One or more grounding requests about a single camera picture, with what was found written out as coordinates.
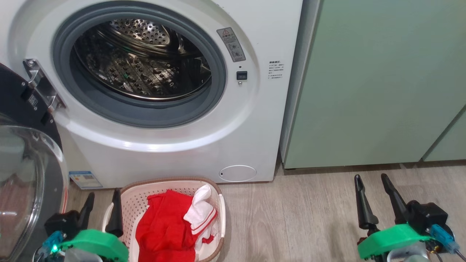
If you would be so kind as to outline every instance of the door hinge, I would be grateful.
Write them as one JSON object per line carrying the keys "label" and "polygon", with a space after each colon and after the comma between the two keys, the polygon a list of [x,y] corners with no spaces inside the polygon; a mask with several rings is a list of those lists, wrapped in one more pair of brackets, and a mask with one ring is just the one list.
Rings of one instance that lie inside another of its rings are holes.
{"label": "door hinge", "polygon": [[29,76],[28,87],[34,89],[41,96],[47,105],[49,113],[55,111],[56,108],[65,107],[62,99],[45,76],[37,60],[25,59],[23,65]]}

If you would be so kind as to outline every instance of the light wood laminate floor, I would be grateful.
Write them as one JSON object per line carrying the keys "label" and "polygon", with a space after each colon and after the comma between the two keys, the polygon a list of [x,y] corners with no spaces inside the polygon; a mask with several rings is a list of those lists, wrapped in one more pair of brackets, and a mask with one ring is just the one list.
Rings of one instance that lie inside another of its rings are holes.
{"label": "light wood laminate floor", "polygon": [[[390,200],[380,180],[383,172],[406,202],[434,202],[447,211],[447,224],[460,246],[466,247],[465,162],[292,171],[277,164],[273,182],[220,185],[226,200],[227,235],[219,262],[360,261],[356,243],[366,232],[357,224],[353,177],[361,175],[379,218],[378,226],[383,229],[394,224]],[[79,210],[88,193],[73,184],[69,209]],[[95,193],[89,228],[100,229],[113,191]],[[444,261],[460,261],[453,255],[442,257]]]}

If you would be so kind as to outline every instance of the clothes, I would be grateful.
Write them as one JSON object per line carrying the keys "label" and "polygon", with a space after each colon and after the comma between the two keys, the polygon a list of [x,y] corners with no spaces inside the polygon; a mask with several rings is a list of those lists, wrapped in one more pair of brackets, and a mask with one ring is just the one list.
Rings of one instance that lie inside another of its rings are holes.
{"label": "clothes", "polygon": [[195,244],[195,251],[198,253],[202,243],[210,243],[213,240],[212,221],[217,217],[217,210],[207,203],[212,192],[208,185],[201,186],[192,198],[192,204],[183,217],[191,224],[191,233],[198,235]]}
{"label": "clothes", "polygon": [[183,216],[193,197],[172,190],[147,198],[149,208],[136,228],[138,262],[193,262],[198,235]]}

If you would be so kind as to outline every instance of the washing machine door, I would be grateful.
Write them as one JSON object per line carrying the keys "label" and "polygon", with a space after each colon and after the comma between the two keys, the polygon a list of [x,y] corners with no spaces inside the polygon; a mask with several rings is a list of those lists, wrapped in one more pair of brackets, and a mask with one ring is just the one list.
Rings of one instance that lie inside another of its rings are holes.
{"label": "washing machine door", "polygon": [[66,205],[55,121],[29,86],[0,64],[0,262],[34,261],[47,238],[45,221]]}

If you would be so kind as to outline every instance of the plastic basket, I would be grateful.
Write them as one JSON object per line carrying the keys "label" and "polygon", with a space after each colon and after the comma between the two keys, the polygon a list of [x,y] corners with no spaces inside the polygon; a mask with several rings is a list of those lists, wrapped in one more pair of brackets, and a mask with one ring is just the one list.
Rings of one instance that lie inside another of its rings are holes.
{"label": "plastic basket", "polygon": [[[153,194],[164,193],[168,189],[193,196],[197,189],[203,185],[209,185],[212,190],[212,194],[207,202],[218,211],[218,215],[212,223],[214,228],[218,230],[218,233],[211,244],[203,245],[199,255],[196,256],[196,261],[217,261],[220,250],[223,247],[226,228],[225,200],[223,199],[222,192],[217,184],[209,179],[185,177],[138,182],[121,190],[123,236],[120,237],[120,240],[130,249],[129,262],[137,262],[139,246],[135,239],[135,228],[147,209],[147,197]],[[105,211],[102,231],[105,231],[112,209],[113,203]]]}

